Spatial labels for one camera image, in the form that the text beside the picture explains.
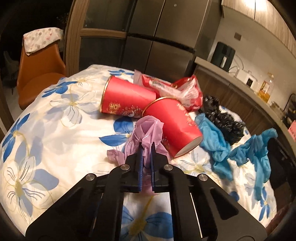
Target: cup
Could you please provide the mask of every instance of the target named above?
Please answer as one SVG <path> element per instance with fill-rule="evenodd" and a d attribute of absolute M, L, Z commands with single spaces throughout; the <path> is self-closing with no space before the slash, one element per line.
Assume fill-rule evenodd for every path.
<path fill-rule="evenodd" d="M 141 118 L 156 93 L 127 80 L 110 76 L 103 90 L 100 112 Z"/>
<path fill-rule="evenodd" d="M 196 148 L 203 140 L 202 133 L 182 104 L 172 97 L 152 101 L 143 117 L 152 115 L 163 122 L 162 144 L 173 157 Z"/>

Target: yellow liquid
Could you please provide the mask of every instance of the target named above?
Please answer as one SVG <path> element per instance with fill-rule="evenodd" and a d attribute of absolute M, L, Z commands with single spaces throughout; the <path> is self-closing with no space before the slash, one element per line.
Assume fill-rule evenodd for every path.
<path fill-rule="evenodd" d="M 269 100 L 270 95 L 267 93 L 264 93 L 262 90 L 259 90 L 258 96 L 265 102 L 267 103 Z"/>

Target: glass panel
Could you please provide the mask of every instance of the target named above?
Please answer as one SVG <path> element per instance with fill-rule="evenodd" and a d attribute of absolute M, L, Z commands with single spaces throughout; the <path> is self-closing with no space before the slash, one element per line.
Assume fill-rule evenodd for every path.
<path fill-rule="evenodd" d="M 126 32 L 135 5 L 136 0 L 90 0 L 83 27 Z"/>
<path fill-rule="evenodd" d="M 119 67 L 124 43 L 125 39 L 81 38 L 79 71 L 88 68 L 92 64 Z"/>

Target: black plastic bag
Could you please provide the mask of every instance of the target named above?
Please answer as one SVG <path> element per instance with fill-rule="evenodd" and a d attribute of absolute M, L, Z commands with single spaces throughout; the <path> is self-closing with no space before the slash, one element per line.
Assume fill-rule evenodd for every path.
<path fill-rule="evenodd" d="M 203 99 L 203 111 L 205 116 L 215 124 L 224 135 L 224 139 L 233 145 L 244 136 L 244 122 L 238 122 L 228 113 L 221 113 L 219 100 L 213 96 L 205 96 Z"/>

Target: purple plastic bag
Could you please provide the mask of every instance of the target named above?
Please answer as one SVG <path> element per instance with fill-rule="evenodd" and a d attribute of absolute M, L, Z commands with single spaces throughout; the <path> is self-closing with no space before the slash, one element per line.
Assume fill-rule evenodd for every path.
<path fill-rule="evenodd" d="M 107 156 L 110 161 L 117 162 L 118 165 L 125 163 L 126 157 L 134 154 L 138 151 L 139 143 L 142 142 L 144 167 L 143 167 L 143 183 L 142 193 L 154 195 L 151 187 L 151 169 L 150 169 L 150 150 L 151 145 L 155 143 L 155 149 L 157 153 L 166 155 L 168 161 L 170 161 L 170 155 L 168 151 L 161 144 L 163 135 L 163 123 L 153 117 L 145 116 L 139 119 L 134 127 L 133 133 L 126 142 L 124 153 L 118 150 L 108 150 Z"/>

